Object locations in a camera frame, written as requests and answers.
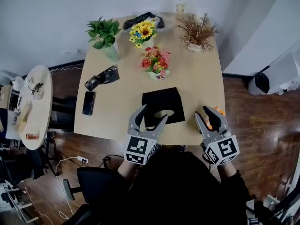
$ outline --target wooden table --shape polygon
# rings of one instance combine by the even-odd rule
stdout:
[[[118,18],[120,26],[132,17]],[[214,38],[212,52],[191,52],[178,38],[181,29],[175,27],[159,32],[155,45],[171,52],[170,74],[155,81],[139,67],[142,49],[135,48],[129,34],[117,35],[121,59],[110,61],[101,50],[90,48],[82,70],[77,95],[74,132],[100,138],[123,141],[128,129],[130,115],[142,105],[142,94],[177,87],[183,104],[186,121],[165,125],[158,142],[169,145],[199,145],[203,138],[197,132],[194,113],[204,115],[202,106],[219,106],[225,109],[224,87],[218,50]],[[82,114],[83,100],[87,89],[84,84],[117,64],[120,79],[99,85],[96,92],[92,116]]]
[[[34,84],[44,84],[42,86],[42,98],[40,100],[34,100],[33,95],[31,95],[31,90],[25,86],[21,89],[18,99],[19,104],[20,97],[22,97],[20,111],[25,106],[26,102],[29,103],[30,107],[27,123],[23,132],[20,133],[20,137],[28,149],[35,150],[41,146],[44,136],[48,130],[52,107],[52,78],[49,69],[43,65],[38,65],[33,68],[27,77],[31,79]],[[39,139],[28,140],[26,139],[27,133],[38,133]]]

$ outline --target white flower pot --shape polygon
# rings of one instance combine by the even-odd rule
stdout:
[[[103,51],[104,55],[106,57],[108,57],[110,60],[115,61],[115,62],[120,60],[120,56],[119,56],[119,53],[118,53],[117,41],[115,41],[113,43],[113,45],[110,46],[110,47],[103,47],[102,51]]]
[[[154,37],[151,37],[148,41],[143,42],[141,48],[146,49],[147,47],[154,46]]]
[[[202,50],[202,48],[198,45],[195,45],[195,44],[192,44],[190,43],[188,46],[187,46],[187,49],[190,50],[190,51],[193,51],[193,52],[200,52]]]
[[[165,71],[165,75],[162,76],[160,73],[148,72],[149,76],[154,80],[162,80],[165,79],[170,73],[170,70]]]

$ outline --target brown dried branches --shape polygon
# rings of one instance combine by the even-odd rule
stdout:
[[[195,15],[188,15],[177,19],[180,24],[177,27],[185,31],[179,38],[189,44],[200,46],[204,51],[212,51],[213,46],[209,43],[209,38],[219,33],[217,25],[210,26],[207,13],[201,18],[201,21],[195,18]]]

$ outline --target black phone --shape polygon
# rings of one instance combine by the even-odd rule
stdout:
[[[82,110],[82,113],[84,115],[88,115],[88,116],[92,115],[94,100],[95,100],[95,92],[85,92],[83,110]]]

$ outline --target black box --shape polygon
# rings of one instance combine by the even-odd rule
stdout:
[[[147,128],[157,125],[160,118],[154,117],[154,114],[162,110],[172,110],[174,112],[172,116],[168,117],[167,124],[185,121],[181,97],[177,88],[143,93],[142,105],[145,104],[148,104],[144,115]]]

